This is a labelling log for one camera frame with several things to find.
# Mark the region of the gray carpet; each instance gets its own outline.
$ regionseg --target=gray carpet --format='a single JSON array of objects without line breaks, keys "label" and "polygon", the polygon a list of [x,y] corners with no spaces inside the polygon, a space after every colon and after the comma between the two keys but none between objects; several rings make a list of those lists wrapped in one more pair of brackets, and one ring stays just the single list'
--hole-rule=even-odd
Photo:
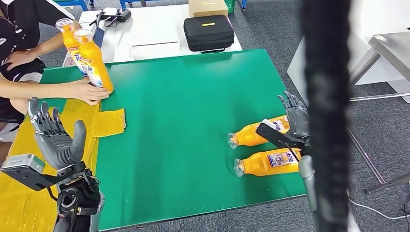
[{"label": "gray carpet", "polygon": [[[186,4],[186,0],[150,1],[148,6]],[[96,10],[119,7],[117,0],[96,0]],[[301,40],[299,10],[301,0],[249,0],[246,12],[238,2],[235,14],[229,18],[243,49],[265,48],[268,51],[287,89],[296,93],[286,70]],[[80,7],[69,10],[78,19]],[[56,30],[41,26],[42,40],[50,38]],[[65,50],[43,57],[47,66],[61,65]],[[392,93],[386,83],[358,86],[354,95],[366,96]],[[373,159],[385,179],[410,171],[410,105],[402,99],[371,100],[353,103],[351,107],[352,131]],[[404,215],[403,205],[410,187],[403,184],[373,195],[363,194],[365,188],[377,183],[356,150],[350,161],[350,194],[358,203],[382,211],[391,217]],[[388,220],[371,211],[353,206],[353,213],[362,232],[405,232],[405,219]],[[268,203],[254,207],[230,210],[210,215],[191,217],[145,226],[131,227],[117,232],[312,232],[305,198]]]}]

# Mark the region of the black pole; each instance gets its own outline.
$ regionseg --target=black pole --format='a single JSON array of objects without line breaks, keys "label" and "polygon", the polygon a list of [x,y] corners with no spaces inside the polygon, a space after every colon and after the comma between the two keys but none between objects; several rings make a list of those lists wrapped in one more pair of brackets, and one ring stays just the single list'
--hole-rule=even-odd
[{"label": "black pole", "polygon": [[347,231],[350,0],[304,0],[310,150],[320,232]]}]

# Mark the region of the case handle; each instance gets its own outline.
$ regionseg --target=case handle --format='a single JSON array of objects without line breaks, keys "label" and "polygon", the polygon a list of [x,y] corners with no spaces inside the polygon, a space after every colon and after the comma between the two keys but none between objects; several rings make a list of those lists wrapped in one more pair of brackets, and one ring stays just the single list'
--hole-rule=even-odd
[{"label": "case handle", "polygon": [[223,52],[223,51],[225,51],[225,48],[219,48],[219,49],[201,51],[201,53],[202,53],[202,54],[206,54],[206,53],[216,53],[216,52]]}]

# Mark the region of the black shirt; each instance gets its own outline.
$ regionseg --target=black shirt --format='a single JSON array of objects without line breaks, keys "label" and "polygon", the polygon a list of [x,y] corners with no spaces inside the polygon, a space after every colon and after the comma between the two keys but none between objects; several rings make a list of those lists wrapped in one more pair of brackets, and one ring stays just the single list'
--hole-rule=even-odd
[{"label": "black shirt", "polygon": [[39,23],[55,26],[59,19],[73,19],[53,0],[0,0],[0,9],[0,65],[10,53],[38,45]]}]

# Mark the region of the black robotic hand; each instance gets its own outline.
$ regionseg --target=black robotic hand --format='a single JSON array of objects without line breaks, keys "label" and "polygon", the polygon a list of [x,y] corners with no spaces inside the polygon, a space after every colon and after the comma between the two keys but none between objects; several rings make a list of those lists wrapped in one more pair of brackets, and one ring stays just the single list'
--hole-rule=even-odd
[{"label": "black robotic hand", "polygon": [[42,102],[41,110],[38,105],[36,97],[29,101],[29,116],[36,130],[34,139],[45,160],[56,170],[79,163],[83,158],[87,133],[84,122],[75,122],[72,139],[60,121],[59,110],[53,108],[53,115],[50,116],[46,102]]},{"label": "black robotic hand", "polygon": [[278,95],[278,98],[282,101],[283,106],[285,107],[290,125],[290,129],[286,134],[296,139],[305,140],[309,137],[308,110],[295,95],[287,91],[284,91],[283,93],[288,98],[288,101],[286,101],[281,95]]}]

